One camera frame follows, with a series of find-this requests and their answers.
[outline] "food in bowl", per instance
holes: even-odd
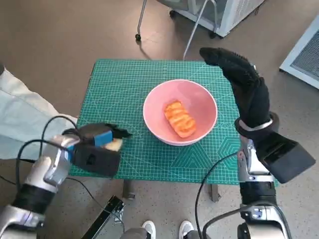
[[[196,131],[196,122],[180,101],[168,104],[164,110],[170,126],[181,138],[190,137]]]

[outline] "pink bowl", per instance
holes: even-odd
[[[196,120],[196,132],[181,138],[165,118],[167,104],[179,100]],[[143,117],[149,130],[164,143],[174,146],[193,144],[204,138],[217,120],[217,105],[213,96],[200,84],[188,80],[166,81],[148,94],[143,106]]]

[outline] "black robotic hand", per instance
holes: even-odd
[[[240,119],[247,126],[254,128],[270,120],[268,88],[246,58],[223,48],[201,48],[199,53],[206,64],[222,69],[232,86]]]

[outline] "shoe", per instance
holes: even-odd
[[[156,239],[155,224],[152,221],[144,222],[142,228],[144,228],[149,234],[151,234],[151,239]]]
[[[192,230],[194,230],[194,227],[189,221],[182,222],[179,227],[178,239],[183,239]]]

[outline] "green cutting mat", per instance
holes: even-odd
[[[143,103],[158,84],[172,79],[195,81],[217,102],[217,124],[191,146],[174,147],[159,141],[143,121]],[[238,110],[229,82],[218,67],[204,62],[109,60],[96,62],[82,105],[78,125],[110,122],[134,136],[126,139],[115,178],[199,183],[214,162],[239,148],[234,120]],[[99,176],[73,167],[71,175]],[[237,184],[237,162],[220,164],[208,183]]]

